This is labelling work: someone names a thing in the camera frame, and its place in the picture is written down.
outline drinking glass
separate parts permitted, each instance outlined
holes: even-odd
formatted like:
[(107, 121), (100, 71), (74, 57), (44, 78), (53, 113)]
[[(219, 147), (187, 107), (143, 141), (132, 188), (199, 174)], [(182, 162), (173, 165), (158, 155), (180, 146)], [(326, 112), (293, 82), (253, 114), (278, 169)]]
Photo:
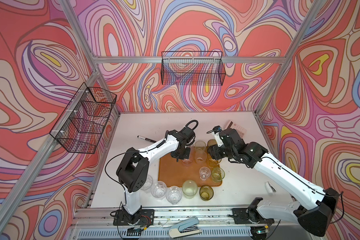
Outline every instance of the drinking glass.
[(162, 181), (157, 181), (152, 185), (151, 194), (157, 199), (163, 199), (167, 192), (167, 185)]
[(211, 139), (211, 140), (208, 141), (207, 146), (210, 147), (210, 146), (213, 146), (213, 145), (216, 145), (216, 144), (217, 144), (216, 140)]
[(172, 186), (167, 190), (167, 200), (173, 205), (176, 205), (180, 202), (183, 192), (178, 186)]
[(195, 150), (195, 161), (197, 164), (201, 164), (206, 161), (206, 152), (196, 149)]
[(213, 189), (212, 189), (212, 187), (208, 186), (208, 185), (201, 186), (200, 191), (199, 191), (199, 195), (200, 195), (200, 198), (203, 201), (211, 200), (212, 197), (213, 197)]
[(147, 180), (145, 180), (145, 183), (141, 187), (141, 190), (143, 190), (144, 192), (149, 192), (149, 189), (151, 188), (153, 183), (154, 183), (153, 178), (150, 175), (147, 175)]
[(205, 151), (205, 149), (206, 149), (206, 144), (205, 144), (205, 142), (204, 142), (204, 141), (201, 141), (201, 140), (195, 142), (195, 149), (199, 149), (199, 150)]
[(222, 170), (219, 167), (215, 167), (214, 169), (212, 169), (211, 179), (213, 182), (221, 182), (221, 180), (223, 180), (224, 177), (225, 177), (224, 170)]
[(199, 170), (199, 174), (200, 174), (200, 179), (205, 181), (211, 175), (211, 170), (209, 168), (207, 168), (207, 167), (202, 167)]
[(186, 199), (191, 199), (197, 194), (197, 184), (193, 180), (185, 181), (182, 188)]
[(210, 169), (214, 169), (215, 167), (219, 167), (219, 163), (221, 162), (221, 159), (216, 160), (211, 157), (211, 155), (207, 155), (206, 163)]

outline green glass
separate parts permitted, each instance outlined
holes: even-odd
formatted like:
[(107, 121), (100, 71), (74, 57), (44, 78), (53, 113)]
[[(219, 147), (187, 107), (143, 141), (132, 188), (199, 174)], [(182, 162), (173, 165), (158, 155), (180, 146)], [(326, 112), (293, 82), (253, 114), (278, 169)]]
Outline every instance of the green glass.
[(212, 197), (213, 197), (213, 189), (212, 189), (212, 187), (208, 186), (208, 185), (201, 186), (200, 191), (199, 191), (199, 195), (200, 195), (200, 198), (203, 201), (211, 200)]
[(211, 179), (213, 182), (221, 182), (225, 177), (225, 172), (219, 167), (212, 169)]
[(183, 194), (186, 199), (191, 199), (197, 194), (197, 184), (193, 180), (187, 180), (183, 183)]

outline calculator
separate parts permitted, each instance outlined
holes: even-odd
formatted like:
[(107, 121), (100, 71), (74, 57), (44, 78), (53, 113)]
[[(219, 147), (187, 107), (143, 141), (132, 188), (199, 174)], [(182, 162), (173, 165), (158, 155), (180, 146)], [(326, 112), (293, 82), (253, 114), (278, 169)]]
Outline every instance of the calculator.
[(225, 129), (227, 129), (227, 128), (236, 129), (237, 133), (239, 134), (239, 136), (240, 136), (241, 138), (243, 138), (243, 137), (244, 137), (244, 134), (246, 134), (246, 132), (247, 132), (247, 130), (246, 130), (244, 127), (240, 126), (240, 125), (237, 124), (237, 123), (234, 123), (234, 122), (231, 121), (231, 120), (229, 120), (228, 123), (227, 123), (227, 125), (225, 126)]

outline orange tray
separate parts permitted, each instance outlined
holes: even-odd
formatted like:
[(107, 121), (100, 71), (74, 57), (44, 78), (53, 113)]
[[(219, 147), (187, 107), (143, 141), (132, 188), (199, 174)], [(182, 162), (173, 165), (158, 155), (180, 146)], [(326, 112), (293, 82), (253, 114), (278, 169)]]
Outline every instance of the orange tray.
[[(195, 159), (194, 151), (191, 151), (190, 159)], [(185, 164), (183, 164), (180, 159), (178, 162), (176, 162), (176, 159), (171, 157), (171, 154), (168, 153), (167, 155), (160, 158), (158, 180), (165, 182), (167, 187), (182, 187), (186, 180), (195, 181), (199, 187), (202, 185), (218, 187), (222, 184), (222, 181), (219, 183), (213, 182), (211, 177), (204, 181), (201, 180), (199, 175), (199, 170), (201, 167), (208, 167), (208, 165), (206, 162), (196, 163), (195, 160), (193, 160), (189, 166), (185, 166)]]

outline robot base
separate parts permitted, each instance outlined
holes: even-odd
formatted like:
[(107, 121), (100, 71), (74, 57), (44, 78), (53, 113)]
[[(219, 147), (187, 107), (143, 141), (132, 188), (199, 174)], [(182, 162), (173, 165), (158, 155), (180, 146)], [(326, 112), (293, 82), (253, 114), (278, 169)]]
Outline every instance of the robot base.
[(151, 225), (154, 223), (155, 210), (154, 209), (140, 209), (133, 215), (130, 215), (124, 207), (117, 210), (113, 220), (114, 226), (130, 226), (130, 225)]

